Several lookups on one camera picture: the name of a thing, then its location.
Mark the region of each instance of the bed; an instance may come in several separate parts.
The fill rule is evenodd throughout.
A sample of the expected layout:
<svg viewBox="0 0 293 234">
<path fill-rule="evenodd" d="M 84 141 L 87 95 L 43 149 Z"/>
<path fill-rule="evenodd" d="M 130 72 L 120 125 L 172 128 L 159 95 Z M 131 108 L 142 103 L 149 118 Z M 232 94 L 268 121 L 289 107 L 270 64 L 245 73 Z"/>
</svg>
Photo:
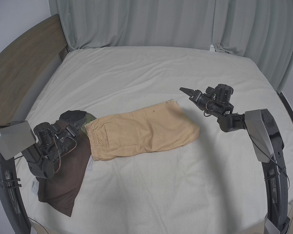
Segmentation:
<svg viewBox="0 0 293 234">
<path fill-rule="evenodd" d="M 261 222 L 267 212 L 265 183 L 247 133 L 222 132 L 216 118 L 204 117 L 179 91 L 205 91 L 219 83 L 234 88 L 234 112 L 271 112 L 285 144 L 287 174 L 293 178 L 293 124 L 249 58 L 177 47 L 79 49 L 67 54 L 34 102 L 26 118 L 31 128 L 54 123 L 66 110 L 99 118 L 174 99 L 201 127 L 200 137 L 171 151 L 94 161 L 71 217 L 38 201 L 27 162 L 18 159 L 28 215 L 68 234 L 237 233 Z"/>
</svg>

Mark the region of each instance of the brown garment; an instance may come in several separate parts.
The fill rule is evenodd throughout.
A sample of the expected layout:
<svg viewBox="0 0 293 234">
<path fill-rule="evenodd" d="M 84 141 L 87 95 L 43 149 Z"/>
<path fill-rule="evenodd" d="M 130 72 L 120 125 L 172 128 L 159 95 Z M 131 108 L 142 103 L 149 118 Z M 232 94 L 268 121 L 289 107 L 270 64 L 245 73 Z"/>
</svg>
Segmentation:
<svg viewBox="0 0 293 234">
<path fill-rule="evenodd" d="M 175 149 L 192 142 L 200 133 L 199 126 L 173 100 L 105 116 L 85 128 L 94 160 Z"/>
<path fill-rule="evenodd" d="M 57 121 L 62 129 L 68 123 Z M 61 158 L 61 168 L 50 180 L 38 178 L 40 202 L 46 202 L 59 212 L 71 217 L 74 200 L 79 192 L 91 148 L 88 137 L 79 130 L 76 148 Z"/>
</svg>

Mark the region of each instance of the fitted sheet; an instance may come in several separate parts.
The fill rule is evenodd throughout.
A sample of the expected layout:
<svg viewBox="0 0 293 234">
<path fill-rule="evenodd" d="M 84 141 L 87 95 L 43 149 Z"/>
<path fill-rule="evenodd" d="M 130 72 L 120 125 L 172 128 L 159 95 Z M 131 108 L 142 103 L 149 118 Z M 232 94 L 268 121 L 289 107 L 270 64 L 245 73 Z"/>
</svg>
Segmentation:
<svg viewBox="0 0 293 234">
<path fill-rule="evenodd" d="M 246 131 L 224 133 L 180 87 L 234 88 L 234 112 L 267 108 L 284 141 L 293 178 L 293 124 L 277 94 L 249 58 L 175 47 L 105 47 L 70 52 L 32 107 L 31 128 L 67 110 L 97 118 L 174 99 L 200 137 L 165 152 L 94 161 L 67 217 L 31 192 L 24 158 L 16 162 L 27 214 L 60 233 L 236 233 L 262 221 L 265 183 Z M 289 189 L 289 201 L 293 198 Z"/>
</svg>

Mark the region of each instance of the curtain fold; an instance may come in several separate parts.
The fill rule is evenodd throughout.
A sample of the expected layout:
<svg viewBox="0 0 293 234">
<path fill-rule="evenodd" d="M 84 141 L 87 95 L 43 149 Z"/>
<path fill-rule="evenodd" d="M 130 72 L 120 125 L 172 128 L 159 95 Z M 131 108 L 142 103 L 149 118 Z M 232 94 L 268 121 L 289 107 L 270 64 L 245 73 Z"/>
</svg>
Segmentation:
<svg viewBox="0 0 293 234">
<path fill-rule="evenodd" d="M 69 50 L 174 46 L 209 50 L 215 0 L 57 0 Z"/>
<path fill-rule="evenodd" d="M 293 52 L 293 0 L 216 0 L 213 42 L 218 52 L 251 58 L 280 92 Z"/>
</svg>

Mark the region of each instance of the beige shorts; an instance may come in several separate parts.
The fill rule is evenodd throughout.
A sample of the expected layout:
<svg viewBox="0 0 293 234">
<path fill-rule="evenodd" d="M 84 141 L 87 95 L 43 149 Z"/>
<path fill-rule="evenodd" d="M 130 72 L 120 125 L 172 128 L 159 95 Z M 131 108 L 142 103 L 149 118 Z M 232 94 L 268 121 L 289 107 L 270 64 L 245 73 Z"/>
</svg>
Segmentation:
<svg viewBox="0 0 293 234">
<path fill-rule="evenodd" d="M 94 160 L 110 160 L 184 146 L 200 128 L 169 100 L 129 113 L 104 116 L 85 125 Z"/>
</svg>

